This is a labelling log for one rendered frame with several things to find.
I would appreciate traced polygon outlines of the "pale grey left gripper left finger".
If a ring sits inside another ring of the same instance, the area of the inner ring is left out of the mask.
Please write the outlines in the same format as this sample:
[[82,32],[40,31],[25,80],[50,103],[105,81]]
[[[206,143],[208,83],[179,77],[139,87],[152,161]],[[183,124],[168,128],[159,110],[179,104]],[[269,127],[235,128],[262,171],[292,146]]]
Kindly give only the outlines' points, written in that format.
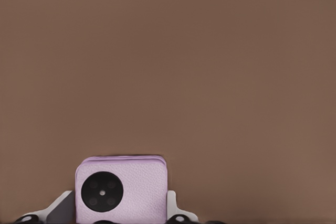
[[20,216],[13,224],[70,224],[75,218],[75,192],[67,190],[47,208]]

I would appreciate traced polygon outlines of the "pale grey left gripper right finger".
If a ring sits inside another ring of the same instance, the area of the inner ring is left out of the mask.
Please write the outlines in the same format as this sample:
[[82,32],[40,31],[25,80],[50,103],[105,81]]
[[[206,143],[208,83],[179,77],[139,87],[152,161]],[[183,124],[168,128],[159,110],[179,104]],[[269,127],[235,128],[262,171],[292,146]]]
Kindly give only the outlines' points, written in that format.
[[167,192],[166,206],[166,224],[199,224],[199,219],[196,214],[178,207],[175,191],[169,190]]

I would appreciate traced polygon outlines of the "lilac smartphone with round camera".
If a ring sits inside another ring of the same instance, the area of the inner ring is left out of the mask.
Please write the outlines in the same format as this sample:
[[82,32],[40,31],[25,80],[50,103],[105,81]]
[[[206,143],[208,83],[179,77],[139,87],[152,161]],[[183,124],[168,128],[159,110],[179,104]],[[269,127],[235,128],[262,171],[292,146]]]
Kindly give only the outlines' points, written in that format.
[[75,172],[76,221],[158,224],[167,219],[167,166],[156,155],[86,158]]

